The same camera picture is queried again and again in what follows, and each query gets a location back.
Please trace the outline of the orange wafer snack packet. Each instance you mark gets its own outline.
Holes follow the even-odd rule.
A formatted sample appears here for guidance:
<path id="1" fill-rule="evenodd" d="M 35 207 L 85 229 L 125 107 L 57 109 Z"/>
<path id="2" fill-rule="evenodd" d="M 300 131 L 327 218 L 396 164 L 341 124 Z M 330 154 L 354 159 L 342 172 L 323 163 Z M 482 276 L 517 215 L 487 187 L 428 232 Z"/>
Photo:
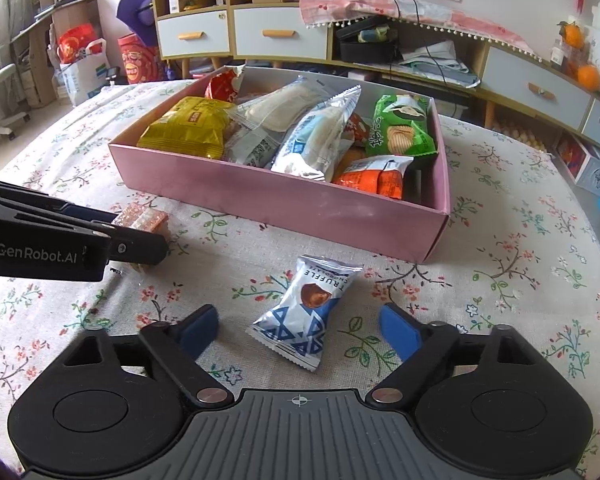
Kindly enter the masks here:
<path id="1" fill-rule="evenodd" d="M 168 215 L 157 208 L 129 205 L 112 220 L 111 258 L 144 273 L 156 266 L 169 249 Z"/>

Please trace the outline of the blue white truffle chocolate packet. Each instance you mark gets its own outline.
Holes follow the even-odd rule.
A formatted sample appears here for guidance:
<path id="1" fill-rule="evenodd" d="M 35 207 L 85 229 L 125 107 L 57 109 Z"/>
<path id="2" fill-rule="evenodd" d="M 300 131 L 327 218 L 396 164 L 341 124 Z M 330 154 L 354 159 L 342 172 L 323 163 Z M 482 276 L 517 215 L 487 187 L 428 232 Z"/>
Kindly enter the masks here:
<path id="1" fill-rule="evenodd" d="M 303 255 L 282 299 L 247 333 L 290 362 L 314 372 L 320 365 L 329 315 L 355 277 L 359 264 Z"/>

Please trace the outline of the floral white table cloth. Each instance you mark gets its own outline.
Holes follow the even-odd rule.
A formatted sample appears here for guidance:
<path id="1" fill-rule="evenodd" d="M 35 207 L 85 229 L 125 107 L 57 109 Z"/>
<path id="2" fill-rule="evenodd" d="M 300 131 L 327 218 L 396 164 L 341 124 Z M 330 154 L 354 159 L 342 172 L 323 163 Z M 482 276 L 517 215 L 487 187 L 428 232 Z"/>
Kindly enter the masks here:
<path id="1" fill-rule="evenodd" d="M 332 244 L 207 207 L 127 188 L 109 144 L 174 96 L 176 82 L 116 87 L 64 116 L 43 116 L 43 133 L 1 179 L 70 202 L 122 211 L 162 210 L 171 233 L 153 269 L 112 266 L 98 283 L 0 278 L 0 457 L 10 408 L 81 330 L 132 334 L 175 322 L 202 304 L 218 308 L 218 339 L 201 367 L 234 392 L 245 388 L 355 387 L 370 390 L 399 365 L 377 315 L 394 302 L 422 322 L 463 333 L 514 326 L 588 402 L 593 430 L 578 469 L 600 475 L 600 237 L 550 159 L 498 133 L 443 118 L 451 214 L 423 264 Z M 328 322 L 315 372 L 302 370 L 248 335 L 273 307 L 302 255 L 361 267 Z"/>

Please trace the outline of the white plastic shopping bag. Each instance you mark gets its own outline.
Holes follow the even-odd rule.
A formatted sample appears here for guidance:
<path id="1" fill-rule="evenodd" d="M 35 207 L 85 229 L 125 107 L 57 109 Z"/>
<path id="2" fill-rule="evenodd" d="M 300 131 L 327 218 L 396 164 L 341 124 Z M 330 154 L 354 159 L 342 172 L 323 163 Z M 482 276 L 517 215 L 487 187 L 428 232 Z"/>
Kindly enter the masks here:
<path id="1" fill-rule="evenodd" d="M 106 47 L 106 40 L 90 23 L 73 27 L 60 37 L 56 48 L 59 73 L 73 106 L 97 96 L 108 84 Z"/>

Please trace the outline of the orange red snack packet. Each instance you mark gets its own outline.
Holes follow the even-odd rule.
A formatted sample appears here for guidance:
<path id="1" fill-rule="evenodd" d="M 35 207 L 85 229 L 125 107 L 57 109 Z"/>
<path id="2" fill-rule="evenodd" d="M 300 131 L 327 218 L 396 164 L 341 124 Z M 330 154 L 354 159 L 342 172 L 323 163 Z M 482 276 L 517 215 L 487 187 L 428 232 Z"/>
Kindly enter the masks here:
<path id="1" fill-rule="evenodd" d="M 378 155 L 355 160 L 336 177 L 334 183 L 360 192 L 400 200 L 404 176 L 414 162 L 412 156 Z"/>

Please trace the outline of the pink cardboard box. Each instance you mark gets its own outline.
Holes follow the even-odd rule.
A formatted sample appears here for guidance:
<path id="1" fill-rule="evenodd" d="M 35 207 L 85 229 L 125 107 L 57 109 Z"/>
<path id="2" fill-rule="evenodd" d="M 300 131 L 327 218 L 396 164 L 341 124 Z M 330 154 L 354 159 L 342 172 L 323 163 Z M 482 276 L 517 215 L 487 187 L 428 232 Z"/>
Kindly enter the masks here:
<path id="1" fill-rule="evenodd" d="M 187 79 L 184 89 L 110 142 L 110 153 L 128 188 L 406 261 L 422 263 L 431 255 L 451 213 L 449 168 L 435 106 L 428 107 L 427 122 L 440 151 L 422 164 L 422 194 L 413 203 L 271 170 L 138 147 L 151 122 L 184 96 L 202 96 L 210 80 Z"/>

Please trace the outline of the yellow snack bag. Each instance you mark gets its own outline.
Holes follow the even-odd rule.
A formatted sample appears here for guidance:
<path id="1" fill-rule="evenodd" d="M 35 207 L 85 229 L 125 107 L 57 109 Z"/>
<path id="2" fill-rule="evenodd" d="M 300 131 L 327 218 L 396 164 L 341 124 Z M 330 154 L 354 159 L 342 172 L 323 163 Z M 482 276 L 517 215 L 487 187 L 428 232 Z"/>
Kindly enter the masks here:
<path id="1" fill-rule="evenodd" d="M 220 159 L 232 103 L 186 96 L 152 122 L 136 146 L 208 159 Z"/>

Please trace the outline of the red gift bag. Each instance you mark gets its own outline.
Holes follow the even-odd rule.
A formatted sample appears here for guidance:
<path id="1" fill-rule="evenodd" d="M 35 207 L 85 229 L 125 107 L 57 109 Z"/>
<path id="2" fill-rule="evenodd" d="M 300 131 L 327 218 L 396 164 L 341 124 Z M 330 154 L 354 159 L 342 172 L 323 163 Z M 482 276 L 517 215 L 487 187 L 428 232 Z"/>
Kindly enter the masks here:
<path id="1" fill-rule="evenodd" d="M 164 70 L 157 47 L 147 47 L 134 32 L 120 37 L 118 46 L 129 84 L 163 80 Z"/>

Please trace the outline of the green cracker snack bag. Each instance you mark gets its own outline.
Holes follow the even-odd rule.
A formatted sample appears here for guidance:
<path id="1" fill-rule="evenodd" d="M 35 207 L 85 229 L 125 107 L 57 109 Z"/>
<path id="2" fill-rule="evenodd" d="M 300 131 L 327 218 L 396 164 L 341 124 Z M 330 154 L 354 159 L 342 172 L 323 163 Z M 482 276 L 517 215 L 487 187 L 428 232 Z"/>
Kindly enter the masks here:
<path id="1" fill-rule="evenodd" d="M 424 96 L 384 94 L 376 104 L 367 156 L 396 155 L 429 157 L 437 154 L 437 144 L 428 131 L 429 99 Z"/>

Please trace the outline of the clear white pastry packet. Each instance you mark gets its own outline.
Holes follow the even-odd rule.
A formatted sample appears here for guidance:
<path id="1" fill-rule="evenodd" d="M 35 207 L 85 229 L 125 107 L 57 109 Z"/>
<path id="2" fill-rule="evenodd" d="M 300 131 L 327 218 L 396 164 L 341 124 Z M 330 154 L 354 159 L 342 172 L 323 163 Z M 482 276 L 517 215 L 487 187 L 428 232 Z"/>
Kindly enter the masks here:
<path id="1" fill-rule="evenodd" d="M 298 76 L 282 88 L 234 106 L 227 115 L 237 129 L 224 144 L 224 162 L 264 168 L 300 118 L 329 97 L 329 88 L 321 81 Z"/>

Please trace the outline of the blue white bread packet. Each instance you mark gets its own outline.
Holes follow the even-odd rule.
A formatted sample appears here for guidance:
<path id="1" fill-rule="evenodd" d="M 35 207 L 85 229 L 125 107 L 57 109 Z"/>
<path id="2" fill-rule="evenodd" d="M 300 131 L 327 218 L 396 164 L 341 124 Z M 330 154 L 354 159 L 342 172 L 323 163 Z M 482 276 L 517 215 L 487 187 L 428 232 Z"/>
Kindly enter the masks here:
<path id="1" fill-rule="evenodd" d="M 271 170 L 276 174 L 330 182 L 343 155 L 354 143 L 353 134 L 344 130 L 361 93 L 358 84 L 309 110 L 286 135 Z"/>

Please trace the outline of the yellow egg tray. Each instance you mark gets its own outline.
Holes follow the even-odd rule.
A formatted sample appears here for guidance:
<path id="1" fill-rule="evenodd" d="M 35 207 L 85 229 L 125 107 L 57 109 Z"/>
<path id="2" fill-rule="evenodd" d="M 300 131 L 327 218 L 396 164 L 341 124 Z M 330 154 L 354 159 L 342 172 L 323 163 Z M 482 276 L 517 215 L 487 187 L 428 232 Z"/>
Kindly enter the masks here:
<path id="1" fill-rule="evenodd" d="M 509 119 L 497 120 L 495 119 L 492 125 L 492 129 L 498 133 L 504 134 L 514 140 L 517 140 L 523 144 L 535 148 L 536 150 L 546 153 L 547 148 L 542 140 L 535 135 L 535 133 L 522 125 L 518 125 Z"/>

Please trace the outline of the white printed carton box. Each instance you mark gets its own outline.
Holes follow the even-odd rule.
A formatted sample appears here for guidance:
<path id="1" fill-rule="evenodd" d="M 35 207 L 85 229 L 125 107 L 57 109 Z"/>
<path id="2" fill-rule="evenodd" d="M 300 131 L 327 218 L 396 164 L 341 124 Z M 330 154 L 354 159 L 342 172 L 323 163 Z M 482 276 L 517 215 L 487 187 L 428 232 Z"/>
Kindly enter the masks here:
<path id="1" fill-rule="evenodd" d="M 557 159 L 573 183 L 600 197 L 600 149 L 563 132 L 555 146 Z"/>

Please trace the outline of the purple hat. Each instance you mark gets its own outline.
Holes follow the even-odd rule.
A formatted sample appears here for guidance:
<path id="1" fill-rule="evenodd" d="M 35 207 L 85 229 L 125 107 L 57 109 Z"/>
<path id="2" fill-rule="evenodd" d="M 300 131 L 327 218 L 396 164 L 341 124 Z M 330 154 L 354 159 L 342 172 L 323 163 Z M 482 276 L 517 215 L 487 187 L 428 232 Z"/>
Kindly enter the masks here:
<path id="1" fill-rule="evenodd" d="M 152 0 L 120 0 L 116 17 L 128 26 L 146 47 L 158 46 Z"/>

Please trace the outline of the wooden white drawer cabinet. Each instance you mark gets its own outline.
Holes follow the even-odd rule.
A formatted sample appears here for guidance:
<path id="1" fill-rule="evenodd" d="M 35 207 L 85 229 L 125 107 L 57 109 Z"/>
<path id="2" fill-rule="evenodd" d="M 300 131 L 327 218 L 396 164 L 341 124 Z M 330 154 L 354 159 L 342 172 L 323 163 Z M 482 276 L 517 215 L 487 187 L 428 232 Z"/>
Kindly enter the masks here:
<path id="1" fill-rule="evenodd" d="M 460 10 L 441 0 L 439 3 Z M 299 0 L 152 0 L 161 57 L 317 63 L 476 98 L 492 126 L 498 107 L 539 117 L 600 147 L 600 92 L 577 82 L 577 68 L 600 72 L 600 29 L 555 24 L 556 52 L 538 58 L 476 37 L 372 15 L 308 27 Z M 464 13 L 480 18 L 475 14 Z"/>

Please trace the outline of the orange fruit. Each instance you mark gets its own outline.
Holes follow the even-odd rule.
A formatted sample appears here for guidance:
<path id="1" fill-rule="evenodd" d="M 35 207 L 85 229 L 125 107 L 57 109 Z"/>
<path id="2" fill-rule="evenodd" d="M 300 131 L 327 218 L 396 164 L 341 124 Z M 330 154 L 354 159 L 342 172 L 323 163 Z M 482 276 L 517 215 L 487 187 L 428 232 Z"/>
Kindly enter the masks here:
<path id="1" fill-rule="evenodd" d="M 576 71 L 577 82 L 589 92 L 600 92 L 600 72 L 593 64 L 581 65 Z"/>

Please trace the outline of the pink cloth on cabinet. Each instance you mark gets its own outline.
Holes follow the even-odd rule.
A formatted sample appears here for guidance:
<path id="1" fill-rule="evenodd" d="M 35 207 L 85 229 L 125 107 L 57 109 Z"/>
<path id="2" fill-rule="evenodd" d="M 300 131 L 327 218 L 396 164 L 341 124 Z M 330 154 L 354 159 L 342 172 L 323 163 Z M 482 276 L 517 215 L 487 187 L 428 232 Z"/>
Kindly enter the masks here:
<path id="1" fill-rule="evenodd" d="M 538 58 L 521 36 L 509 29 L 439 3 L 417 0 L 299 0 L 299 9 L 302 21 L 308 27 L 342 25 L 379 15 L 476 37 Z"/>

